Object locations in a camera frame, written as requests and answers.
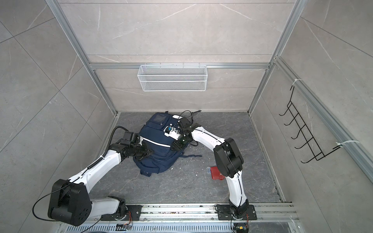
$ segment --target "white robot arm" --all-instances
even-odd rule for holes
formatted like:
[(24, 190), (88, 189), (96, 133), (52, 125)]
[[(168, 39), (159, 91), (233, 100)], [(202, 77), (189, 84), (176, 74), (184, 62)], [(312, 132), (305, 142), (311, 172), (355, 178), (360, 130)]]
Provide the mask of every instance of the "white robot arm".
[[(248, 201), (241, 178), (243, 159), (234, 140), (220, 138), (198, 124), (190, 124), (186, 118), (180, 116), (174, 116), (174, 118), (179, 119), (182, 131), (175, 128), (165, 130), (166, 136), (176, 139), (171, 149), (183, 148), (194, 140), (212, 150), (216, 165), (228, 183), (231, 209), (235, 217), (242, 217), (248, 207)], [(115, 144), (108, 145), (105, 153), (86, 169), (68, 180), (58, 180), (52, 187), (48, 217), (74, 226), (81, 225), (88, 218), (105, 214), (111, 214), (117, 220), (123, 219), (127, 212), (124, 199), (108, 197), (90, 200), (88, 193), (110, 169), (125, 158), (150, 154), (151, 151), (146, 148), (145, 144), (142, 144), (143, 140), (146, 139), (137, 133), (126, 131), (122, 139)]]

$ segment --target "wire mesh basket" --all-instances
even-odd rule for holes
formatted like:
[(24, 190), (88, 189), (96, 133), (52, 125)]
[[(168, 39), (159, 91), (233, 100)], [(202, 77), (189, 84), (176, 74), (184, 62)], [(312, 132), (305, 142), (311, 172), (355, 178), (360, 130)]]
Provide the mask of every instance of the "wire mesh basket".
[(142, 65), (137, 74), (143, 91), (205, 91), (205, 65)]

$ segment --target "red box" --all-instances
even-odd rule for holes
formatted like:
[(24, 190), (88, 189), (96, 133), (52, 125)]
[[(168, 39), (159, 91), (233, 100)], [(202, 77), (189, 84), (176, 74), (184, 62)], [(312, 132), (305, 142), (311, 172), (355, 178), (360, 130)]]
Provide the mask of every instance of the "red box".
[(215, 166), (215, 167), (211, 167), (211, 177), (213, 180), (224, 180), (225, 176), (223, 176), (219, 169)]

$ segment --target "metal vent grille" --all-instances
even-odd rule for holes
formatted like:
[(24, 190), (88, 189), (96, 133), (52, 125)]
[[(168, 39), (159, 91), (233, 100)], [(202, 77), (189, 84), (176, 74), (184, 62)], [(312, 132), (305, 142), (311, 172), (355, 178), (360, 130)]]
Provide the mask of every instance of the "metal vent grille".
[[(98, 223), (90, 228), (87, 232), (121, 232), (116, 231), (117, 223)], [(78, 227), (69, 226), (66, 233), (78, 233), (89, 228), (92, 224), (83, 224)], [(231, 232), (229, 223), (135, 223), (131, 230), (132, 233), (169, 233), (169, 232), (216, 232), (228, 233)]]
[(142, 65), (137, 74), (143, 91), (205, 91), (205, 65)]

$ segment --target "black hook rack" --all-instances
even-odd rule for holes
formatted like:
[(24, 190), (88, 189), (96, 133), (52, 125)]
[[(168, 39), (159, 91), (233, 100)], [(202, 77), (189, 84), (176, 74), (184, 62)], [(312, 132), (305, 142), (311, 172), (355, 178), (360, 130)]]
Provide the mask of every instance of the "black hook rack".
[[(327, 155), (329, 155), (329, 154), (333, 153), (334, 151), (338, 150), (339, 148), (341, 148), (342, 145), (338, 145), (338, 146), (334, 147), (334, 148), (332, 149), (332, 151), (329, 152), (329, 153), (327, 153), (327, 154), (325, 154), (325, 153), (321, 150), (321, 148), (320, 148), (318, 142), (316, 141), (316, 138), (313, 136), (313, 134), (312, 134), (312, 132), (310, 131), (310, 129), (308, 128), (307, 124), (306, 124), (305, 121), (303, 120), (303, 117), (300, 115), (300, 113), (298, 112), (297, 108), (295, 107), (295, 105), (294, 105), (293, 102), (291, 101), (291, 98), (293, 97), (293, 93), (294, 93), (294, 86), (291, 86), (290, 91), (291, 91), (291, 96), (290, 96), (290, 100), (289, 100), (288, 104), (286, 105), (286, 106), (287, 106), (287, 109), (286, 109), (286, 111), (285, 111), (284, 114), (282, 114), (282, 115), (279, 114), (279, 115), (280, 115), (280, 116), (284, 116), (284, 115), (289, 111), (289, 112), (291, 113), (291, 115), (293, 116), (293, 119), (291, 120), (291, 122), (290, 122), (289, 124), (284, 124), (284, 125), (285, 125), (285, 126), (288, 126), (288, 125), (290, 125), (293, 121), (295, 121), (295, 122), (297, 123), (298, 128), (299, 128), (299, 131), (298, 131), (297, 136), (296, 136), (295, 138), (293, 138), (293, 137), (291, 137), (291, 138), (292, 138), (292, 139), (297, 139), (298, 136), (299, 136), (299, 134), (302, 133), (302, 136), (303, 136), (304, 140), (306, 141), (306, 142), (305, 142), (301, 147), (294, 147), (294, 148), (295, 148), (295, 149), (301, 149), (301, 148), (304, 147), (305, 145), (308, 145), (308, 147), (310, 148), (310, 150), (311, 150), (311, 152), (312, 152), (312, 154), (313, 154), (313, 157), (312, 157), (310, 160), (308, 160), (307, 162), (303, 162), (303, 161), (301, 161), (301, 162), (302, 162), (302, 163), (308, 163), (308, 162), (310, 162), (310, 161), (313, 160), (313, 159), (316, 159), (317, 161), (319, 161), (320, 159), (325, 158)], [(296, 111), (296, 114), (295, 114), (295, 115), (294, 115), (293, 112), (290, 110), (290, 107), (291, 107), (291, 106), (293, 106), (294, 109), (295, 109), (295, 111)], [(296, 120), (296, 117), (297, 117), (297, 116), (300, 116), (300, 118), (301, 118), (301, 122), (298, 122), (298, 121)], [(308, 130), (309, 133), (311, 134), (311, 138), (310, 138), (310, 139), (307, 139), (306, 136), (304, 135), (303, 130), (305, 130), (305, 129)], [(312, 150), (312, 147), (311, 147), (311, 145), (310, 145), (310, 141), (311, 141), (311, 140), (313, 140), (313, 141), (316, 143), (317, 147), (318, 147), (319, 150), (321, 151), (320, 153), (318, 153), (318, 154), (315, 155), (315, 153), (314, 153), (314, 151)]]

